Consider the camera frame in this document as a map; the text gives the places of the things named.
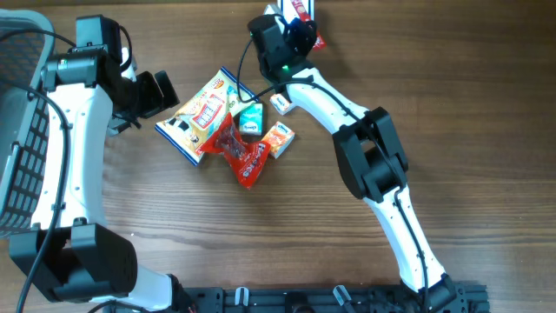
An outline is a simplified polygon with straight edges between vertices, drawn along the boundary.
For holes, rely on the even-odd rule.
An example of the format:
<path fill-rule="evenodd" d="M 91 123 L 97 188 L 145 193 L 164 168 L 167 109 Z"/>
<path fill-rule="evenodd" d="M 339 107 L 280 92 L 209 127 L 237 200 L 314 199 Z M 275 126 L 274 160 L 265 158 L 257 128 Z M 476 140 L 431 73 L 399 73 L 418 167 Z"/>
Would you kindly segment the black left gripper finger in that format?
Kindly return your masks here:
<path fill-rule="evenodd" d="M 164 109 L 168 109 L 177 105 L 180 100 L 167 72 L 165 70 L 161 70 L 155 73 L 155 79 L 162 93 L 162 107 Z"/>
<path fill-rule="evenodd" d="M 155 77 L 144 71 L 136 78 L 137 101 L 136 115 L 140 118 L 150 118 L 163 109 L 163 95 Z"/>

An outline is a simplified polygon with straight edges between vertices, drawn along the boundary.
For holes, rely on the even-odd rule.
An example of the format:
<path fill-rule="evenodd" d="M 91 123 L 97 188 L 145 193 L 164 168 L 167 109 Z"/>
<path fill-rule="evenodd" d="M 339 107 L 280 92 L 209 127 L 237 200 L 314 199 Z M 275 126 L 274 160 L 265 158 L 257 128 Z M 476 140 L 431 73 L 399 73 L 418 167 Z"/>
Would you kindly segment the red chocolate wafer bar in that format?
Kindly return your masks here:
<path fill-rule="evenodd" d="M 311 29 L 314 32 L 315 42 L 314 42 L 313 49 L 314 50 L 322 50 L 322 49 L 326 48 L 327 43 L 323 40 L 320 32 L 318 31 L 316 22 L 314 20 L 307 20 L 307 21 L 302 21 L 302 22 L 304 22 L 309 27 L 309 29 Z"/>

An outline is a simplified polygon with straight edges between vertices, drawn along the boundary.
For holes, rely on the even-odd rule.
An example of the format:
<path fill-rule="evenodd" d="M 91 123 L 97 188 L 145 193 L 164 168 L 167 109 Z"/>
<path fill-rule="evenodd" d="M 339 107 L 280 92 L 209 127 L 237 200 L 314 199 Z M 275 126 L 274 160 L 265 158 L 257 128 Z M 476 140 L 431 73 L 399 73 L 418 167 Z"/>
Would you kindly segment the blue yellow snack bag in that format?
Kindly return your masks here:
<path fill-rule="evenodd" d="M 225 116 L 233 117 L 258 98 L 225 67 L 218 72 L 172 117 L 158 122 L 156 131 L 194 166 L 204 153 L 200 147 L 218 130 Z"/>

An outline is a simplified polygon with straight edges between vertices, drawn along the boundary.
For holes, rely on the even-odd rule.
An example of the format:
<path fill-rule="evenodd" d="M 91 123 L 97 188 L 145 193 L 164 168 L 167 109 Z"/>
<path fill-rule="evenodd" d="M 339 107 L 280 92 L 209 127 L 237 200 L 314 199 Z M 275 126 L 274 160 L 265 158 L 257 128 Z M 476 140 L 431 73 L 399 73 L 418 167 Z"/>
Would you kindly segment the small orange box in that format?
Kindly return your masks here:
<path fill-rule="evenodd" d="M 295 107 L 295 105 L 282 94 L 274 94 L 270 97 L 270 102 L 282 116 L 288 114 Z"/>
<path fill-rule="evenodd" d="M 295 133 L 284 123 L 276 122 L 265 134 L 262 141 L 270 145 L 269 154 L 278 158 L 292 143 Z"/>

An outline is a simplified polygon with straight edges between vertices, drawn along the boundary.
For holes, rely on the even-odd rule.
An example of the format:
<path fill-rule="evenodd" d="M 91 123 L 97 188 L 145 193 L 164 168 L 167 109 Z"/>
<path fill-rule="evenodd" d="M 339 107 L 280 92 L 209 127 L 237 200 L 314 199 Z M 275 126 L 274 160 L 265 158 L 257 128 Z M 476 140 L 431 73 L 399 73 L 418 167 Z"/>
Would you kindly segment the small teal box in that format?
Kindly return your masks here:
<path fill-rule="evenodd" d="M 240 113 L 239 131 L 242 135 L 260 136 L 263 126 L 263 104 L 253 103 Z"/>

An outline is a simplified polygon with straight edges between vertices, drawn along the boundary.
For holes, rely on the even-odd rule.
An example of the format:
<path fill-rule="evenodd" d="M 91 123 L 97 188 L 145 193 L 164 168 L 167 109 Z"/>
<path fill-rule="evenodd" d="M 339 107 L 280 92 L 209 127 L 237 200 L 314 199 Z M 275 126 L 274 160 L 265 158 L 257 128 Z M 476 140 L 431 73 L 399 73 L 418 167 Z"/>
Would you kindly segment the red candy bag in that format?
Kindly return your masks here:
<path fill-rule="evenodd" d="M 250 189 L 268 159 L 270 145 L 265 141 L 246 143 L 228 113 L 219 128 L 200 147 L 204 153 L 222 155 L 235 173 L 240 185 Z"/>

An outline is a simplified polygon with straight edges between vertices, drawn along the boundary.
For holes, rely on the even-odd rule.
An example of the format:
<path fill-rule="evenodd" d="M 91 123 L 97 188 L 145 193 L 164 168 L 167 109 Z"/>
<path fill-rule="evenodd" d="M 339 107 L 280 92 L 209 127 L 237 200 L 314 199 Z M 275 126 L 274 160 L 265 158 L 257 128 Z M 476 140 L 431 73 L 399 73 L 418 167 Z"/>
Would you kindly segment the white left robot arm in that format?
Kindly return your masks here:
<path fill-rule="evenodd" d="M 109 123 L 138 125 L 178 104 L 168 75 L 137 73 L 129 33 L 79 17 L 69 51 L 49 57 L 35 96 L 50 109 L 43 184 L 30 229 L 10 237 L 11 260 L 52 303 L 108 312 L 194 312 L 175 276 L 141 266 L 133 244 L 106 225 L 102 181 Z"/>

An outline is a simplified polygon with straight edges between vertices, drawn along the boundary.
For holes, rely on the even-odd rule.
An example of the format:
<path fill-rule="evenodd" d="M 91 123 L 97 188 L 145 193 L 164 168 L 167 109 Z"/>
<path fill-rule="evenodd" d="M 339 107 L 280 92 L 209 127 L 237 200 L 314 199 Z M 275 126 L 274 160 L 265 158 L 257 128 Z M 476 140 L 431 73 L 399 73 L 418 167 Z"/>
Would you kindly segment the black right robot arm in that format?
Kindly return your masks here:
<path fill-rule="evenodd" d="M 443 309 L 457 297 L 414 212 L 408 160 L 389 113 L 343 96 L 308 61 L 317 39 L 314 21 L 265 14 L 248 23 L 260 72 L 269 88 L 304 109 L 332 136 L 341 179 L 377 217 L 398 263 L 400 279 L 423 312 Z"/>

